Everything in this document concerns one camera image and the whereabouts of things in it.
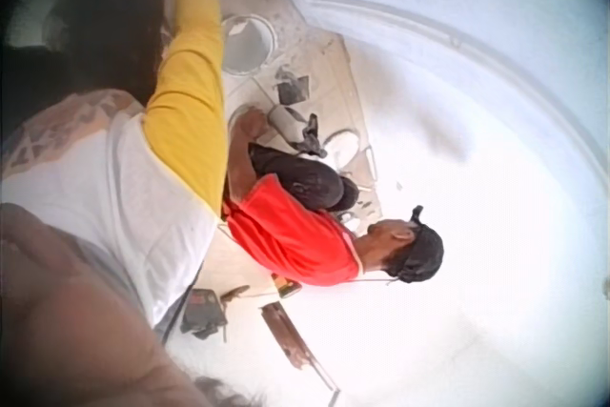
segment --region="cloth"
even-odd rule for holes
[[[278,275],[332,286],[362,271],[354,236],[330,215],[306,210],[274,174],[261,178],[239,205],[227,202],[226,209],[235,241]]]
[[[151,325],[194,281],[226,173],[218,2],[177,0],[176,17],[145,111],[125,92],[71,95],[25,122],[2,156],[2,202],[115,257]]]

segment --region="red shirt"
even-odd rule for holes
[[[316,286],[359,274],[354,236],[328,214],[306,210],[274,174],[261,178],[241,204],[227,206],[235,241],[270,271]]]

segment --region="paint bucket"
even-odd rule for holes
[[[230,75],[257,73],[275,51],[274,28],[261,16],[230,16],[222,22],[222,29],[225,40],[222,70]]]

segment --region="man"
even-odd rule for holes
[[[356,238],[327,213],[333,208],[311,204],[309,194],[319,193],[320,183],[326,181],[325,166],[301,166],[314,176],[302,173],[299,177],[294,169],[306,159],[291,157],[292,167],[274,161],[257,164],[252,143],[266,129],[266,117],[256,109],[235,120],[225,200],[235,241],[258,263],[278,275],[316,286],[336,285],[371,271],[384,271],[410,283],[427,280],[438,271],[442,240],[419,221],[422,207],[413,210],[409,221],[382,220]],[[311,183],[318,189],[308,190]]]
[[[146,110],[126,92],[74,94],[3,145],[2,396],[213,405],[151,327],[193,282],[220,212],[221,60],[218,1],[176,0]]]

